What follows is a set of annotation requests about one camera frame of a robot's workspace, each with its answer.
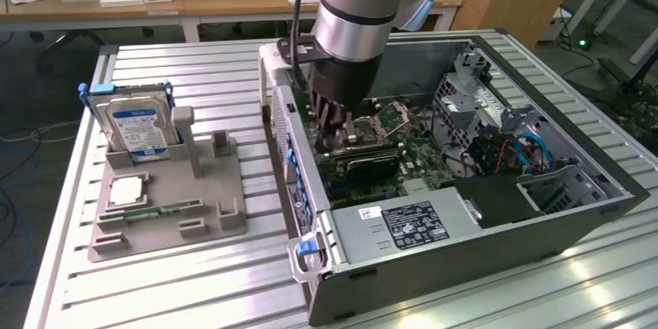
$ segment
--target blue hard drive label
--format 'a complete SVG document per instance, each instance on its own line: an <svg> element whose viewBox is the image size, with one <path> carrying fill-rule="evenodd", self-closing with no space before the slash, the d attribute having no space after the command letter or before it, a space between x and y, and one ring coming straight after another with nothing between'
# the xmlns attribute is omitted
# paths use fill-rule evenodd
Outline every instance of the blue hard drive label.
<svg viewBox="0 0 658 329"><path fill-rule="evenodd" d="M131 109L111 113L118 134L127 152L135 156L151 156L166 150L162 130L154 125L154 109Z"/></svg>
<svg viewBox="0 0 658 329"><path fill-rule="evenodd" d="M381 217L401 250L449 237L428 201L381 210Z"/></svg>

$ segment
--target aluminum extrusion table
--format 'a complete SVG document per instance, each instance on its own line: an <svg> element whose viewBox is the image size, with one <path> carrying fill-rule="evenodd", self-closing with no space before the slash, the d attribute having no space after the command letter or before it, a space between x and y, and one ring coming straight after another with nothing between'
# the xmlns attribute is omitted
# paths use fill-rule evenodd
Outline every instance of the aluminum extrusion table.
<svg viewBox="0 0 658 329"><path fill-rule="evenodd" d="M328 327L655 327L656 158L511 37L492 31L480 34L651 191L651 197L621 219L595 229L561 255ZM257 46L264 42L270 41L125 46L98 57L94 84L166 79L174 86L176 104L194 107L194 135L230 130L238 143L248 232L169 250L87 262L85 248L106 143L85 112L26 328L306 326L301 287L290 277L284 250L284 219L257 103ZM511 104L521 104L521 94L499 72L491 72L495 88Z"/></svg>

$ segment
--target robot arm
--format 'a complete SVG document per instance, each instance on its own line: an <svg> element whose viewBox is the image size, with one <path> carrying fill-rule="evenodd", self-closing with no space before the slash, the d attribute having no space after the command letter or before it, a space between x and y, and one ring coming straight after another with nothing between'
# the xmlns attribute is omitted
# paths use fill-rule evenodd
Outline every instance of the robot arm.
<svg viewBox="0 0 658 329"><path fill-rule="evenodd" d="M330 150L357 140L350 111L372 87L398 4L400 0L320 0L314 39L330 56L310 66L320 149Z"/></svg>

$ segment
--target green circuit board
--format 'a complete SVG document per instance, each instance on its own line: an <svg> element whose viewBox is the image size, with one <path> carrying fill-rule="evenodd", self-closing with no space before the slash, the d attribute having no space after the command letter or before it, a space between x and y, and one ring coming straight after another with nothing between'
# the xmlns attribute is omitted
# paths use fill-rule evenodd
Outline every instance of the green circuit board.
<svg viewBox="0 0 658 329"><path fill-rule="evenodd" d="M362 145L377 143L393 147L390 153L396 153L400 162L396 174L374 183L353 183L344 180L344 172L352 159L329 159L330 155L320 154L314 151L314 140L317 137L316 120L308 112L301 113L301 121L306 131L306 138L310 150L314 155L314 163L320 171L320 178L326 190L328 201L334 208L354 206L377 200L390 199L405 196L409 193L421 193L436 190L453 180L452 170L440 158L440 151L436 148L428 134L426 127L422 125L422 107L410 106L404 101L408 122L392 131L404 121L401 114L390 107L393 99L380 99L378 109L373 108L373 103L365 101L364 109L354 111L354 124L362 132ZM376 115L386 136L376 132L370 123Z"/></svg>

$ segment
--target floor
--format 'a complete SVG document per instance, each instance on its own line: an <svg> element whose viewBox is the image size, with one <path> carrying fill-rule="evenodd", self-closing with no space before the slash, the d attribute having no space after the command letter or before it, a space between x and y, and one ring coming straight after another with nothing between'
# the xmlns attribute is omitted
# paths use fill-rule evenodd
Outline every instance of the floor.
<svg viewBox="0 0 658 329"><path fill-rule="evenodd" d="M591 22L596 18L599 10L608 1L597 0L587 14L585 21ZM580 2L581 0L565 0L564 6L576 9ZM607 30L608 45L596 44L587 54L592 59L597 57L613 59L619 66L632 73L636 66L629 65L627 59L649 35L655 25L658 25L658 15L633 3L628 3ZM204 38L208 40L238 37L258 39L274 36L270 24L244 24L241 36L234 35L232 26L233 24L204 26ZM583 35L587 30L588 23L583 22L575 30L573 38ZM97 47L85 39L73 42L49 61L53 68L51 76L38 75L33 68L33 57L59 35L61 32L46 32L46 40L35 43L26 33L15 33L10 43L0 48L2 79L0 81L0 135L14 132L10 137L15 137L23 135L23 132L17 133L15 130L74 121L81 115L82 104L77 100L75 87L79 82L90 80ZM138 28L99 30L97 35L107 44L114 45L184 41L181 30L176 26L156 27L154 35L149 38L143 37ZM7 34L0 35L0 39L6 39L6 37ZM535 53L557 72L564 72L587 62L584 58L563 51L549 42L540 43L535 47ZM601 77L596 74L595 66L573 72L569 78L591 86L601 84ZM658 65L653 66L647 81L658 82ZM74 125L53 129L43 134L43 139L70 136L74 130ZM14 149L29 151L34 144L27 140L13 145L10 149L5 143L0 143L1 173L23 159L25 154L17 153ZM27 179L6 188L13 203L23 214L31 239L33 261L29 272L19 278L17 284L0 292L0 329L21 327L22 324L71 146L73 140L43 143L38 149L38 168ZM19 174L25 174L30 168L25 166L22 172L9 178L7 182ZM6 235L6 223L0 226L0 238L3 238L3 235ZM26 250L25 238L19 230L15 230L6 245L0 248L0 286L22 269Z"/></svg>

